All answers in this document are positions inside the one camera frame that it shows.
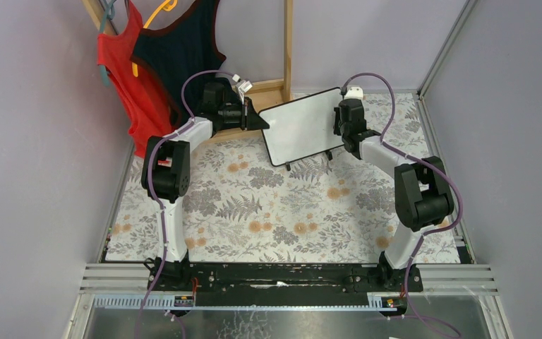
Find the white whiteboard black frame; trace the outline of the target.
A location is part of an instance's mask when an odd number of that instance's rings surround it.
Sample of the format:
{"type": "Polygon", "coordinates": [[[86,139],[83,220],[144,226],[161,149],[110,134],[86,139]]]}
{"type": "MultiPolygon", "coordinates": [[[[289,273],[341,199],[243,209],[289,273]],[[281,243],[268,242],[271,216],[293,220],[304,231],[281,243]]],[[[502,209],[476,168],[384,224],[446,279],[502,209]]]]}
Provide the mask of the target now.
{"type": "Polygon", "coordinates": [[[341,100],[335,87],[261,110],[270,126],[263,138],[271,165],[281,167],[343,146],[334,134],[334,108],[341,100]]]}

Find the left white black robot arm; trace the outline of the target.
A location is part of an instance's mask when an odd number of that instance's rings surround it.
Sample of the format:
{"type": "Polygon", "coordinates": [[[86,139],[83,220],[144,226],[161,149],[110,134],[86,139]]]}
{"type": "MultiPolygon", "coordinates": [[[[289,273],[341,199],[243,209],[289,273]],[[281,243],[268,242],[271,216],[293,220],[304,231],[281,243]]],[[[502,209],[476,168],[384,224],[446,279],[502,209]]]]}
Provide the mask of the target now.
{"type": "Polygon", "coordinates": [[[183,242],[183,198],[191,183],[191,153],[220,131],[261,131],[270,125],[256,112],[245,92],[248,81],[233,89],[226,78],[205,84],[194,117],[166,136],[151,136],[141,174],[141,185],[159,211],[159,249],[146,262],[152,279],[161,275],[181,278],[188,261],[183,242]]]}

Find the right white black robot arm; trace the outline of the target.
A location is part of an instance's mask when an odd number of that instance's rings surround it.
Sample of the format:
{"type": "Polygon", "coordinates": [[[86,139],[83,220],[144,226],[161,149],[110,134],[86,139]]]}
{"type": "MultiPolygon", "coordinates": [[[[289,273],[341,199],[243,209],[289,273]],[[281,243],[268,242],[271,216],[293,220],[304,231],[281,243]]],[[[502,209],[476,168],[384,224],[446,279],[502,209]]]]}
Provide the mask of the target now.
{"type": "Polygon", "coordinates": [[[360,99],[343,99],[335,107],[334,134],[355,158],[375,165],[394,180],[395,212],[400,221],[395,242],[380,255],[373,277],[385,286],[404,280],[404,274],[421,235],[435,229],[454,210],[450,185],[437,156],[414,160],[385,145],[379,132],[367,128],[360,99]]]}

